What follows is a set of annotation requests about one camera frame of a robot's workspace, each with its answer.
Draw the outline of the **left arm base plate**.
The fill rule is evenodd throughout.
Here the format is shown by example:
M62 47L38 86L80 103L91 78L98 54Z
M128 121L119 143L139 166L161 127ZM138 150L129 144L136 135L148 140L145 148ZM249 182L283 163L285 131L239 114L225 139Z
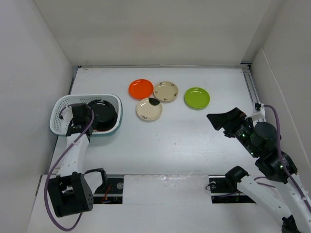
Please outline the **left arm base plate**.
M98 187L93 194L94 204L122 204L123 188L123 176L109 176L108 185Z

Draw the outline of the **beige plate with motifs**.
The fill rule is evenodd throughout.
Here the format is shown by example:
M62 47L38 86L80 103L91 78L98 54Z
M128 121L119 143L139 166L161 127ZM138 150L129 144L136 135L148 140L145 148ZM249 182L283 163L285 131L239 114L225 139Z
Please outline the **beige plate with motifs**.
M162 102L172 102L178 96L178 87L172 82L163 81L154 85L154 96Z

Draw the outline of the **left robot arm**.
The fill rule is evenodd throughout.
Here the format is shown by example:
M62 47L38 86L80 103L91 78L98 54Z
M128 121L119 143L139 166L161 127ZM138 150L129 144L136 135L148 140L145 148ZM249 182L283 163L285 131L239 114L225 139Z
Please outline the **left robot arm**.
M56 176L48 180L47 192L55 215L64 217L91 211L95 191L104 192L109 183L103 168L82 170L95 120L91 107L85 103L72 104L65 107L60 116L69 121L67 147Z

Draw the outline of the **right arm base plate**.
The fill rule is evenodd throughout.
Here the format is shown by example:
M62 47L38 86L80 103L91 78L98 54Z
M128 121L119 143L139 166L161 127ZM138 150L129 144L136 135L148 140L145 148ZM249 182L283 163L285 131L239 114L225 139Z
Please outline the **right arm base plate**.
M224 175L209 176L206 190L210 192L213 204L255 203L244 193L231 188Z

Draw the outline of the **beige plate with black patch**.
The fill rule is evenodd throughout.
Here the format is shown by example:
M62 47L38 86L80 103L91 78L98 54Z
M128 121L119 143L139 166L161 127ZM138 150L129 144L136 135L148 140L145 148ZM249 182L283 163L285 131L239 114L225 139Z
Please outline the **beige plate with black patch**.
M159 100L155 98L145 98L138 102L136 113L138 117L145 121L155 121L162 115L163 107Z

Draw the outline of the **orange plate front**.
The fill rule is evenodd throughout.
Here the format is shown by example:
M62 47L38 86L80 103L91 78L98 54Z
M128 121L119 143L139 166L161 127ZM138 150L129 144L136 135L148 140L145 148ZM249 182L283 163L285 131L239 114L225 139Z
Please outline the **orange plate front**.
M94 133L109 133L113 131L113 129L109 129L109 130L99 130L99 129L94 129L93 132Z

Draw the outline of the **green plate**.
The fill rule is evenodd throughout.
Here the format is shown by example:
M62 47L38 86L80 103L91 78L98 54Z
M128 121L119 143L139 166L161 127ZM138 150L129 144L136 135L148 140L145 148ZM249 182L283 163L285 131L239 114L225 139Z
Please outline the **green plate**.
M209 93L200 87L192 87L184 94L185 103L194 109L204 109L210 103Z

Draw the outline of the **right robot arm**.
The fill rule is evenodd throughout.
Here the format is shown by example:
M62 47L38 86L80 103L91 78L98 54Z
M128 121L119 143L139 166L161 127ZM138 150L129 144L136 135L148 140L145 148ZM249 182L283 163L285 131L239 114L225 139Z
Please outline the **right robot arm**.
M208 114L215 130L223 129L228 138L236 138L256 159L255 165L282 200L276 199L242 167L225 174L225 186L250 197L281 227L283 233L311 231L311 199L304 189L291 157L281 150L280 122L276 109L256 104L258 113L247 116L239 108L226 113Z

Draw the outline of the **orange plate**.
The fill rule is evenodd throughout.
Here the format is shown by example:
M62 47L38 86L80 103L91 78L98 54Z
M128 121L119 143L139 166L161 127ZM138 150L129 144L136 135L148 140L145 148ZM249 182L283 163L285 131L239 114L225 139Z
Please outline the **orange plate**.
M94 133L109 133L113 131L113 129L109 129L109 130L99 130L99 129L94 129L93 132Z
M138 79L131 82L128 91L132 98L142 100L148 98L153 93L153 84L146 79Z

